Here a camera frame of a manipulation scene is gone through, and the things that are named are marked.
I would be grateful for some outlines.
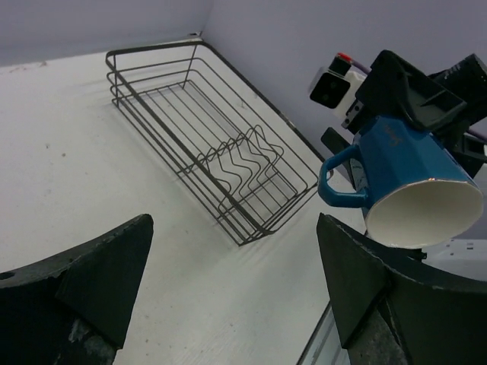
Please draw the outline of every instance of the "purple wall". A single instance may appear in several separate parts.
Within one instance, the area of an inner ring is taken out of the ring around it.
[[[157,43],[199,32],[212,0],[20,0],[0,4],[0,65]]]
[[[425,72],[471,52],[487,60],[485,2],[444,4],[215,0],[203,36],[319,144],[321,132],[340,121],[309,101],[307,90],[318,68],[338,51],[370,63],[382,49],[391,49]]]

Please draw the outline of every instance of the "wire dish rack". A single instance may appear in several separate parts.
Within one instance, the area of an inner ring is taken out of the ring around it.
[[[207,43],[121,49],[106,63],[114,105],[238,245],[315,194],[320,155]]]

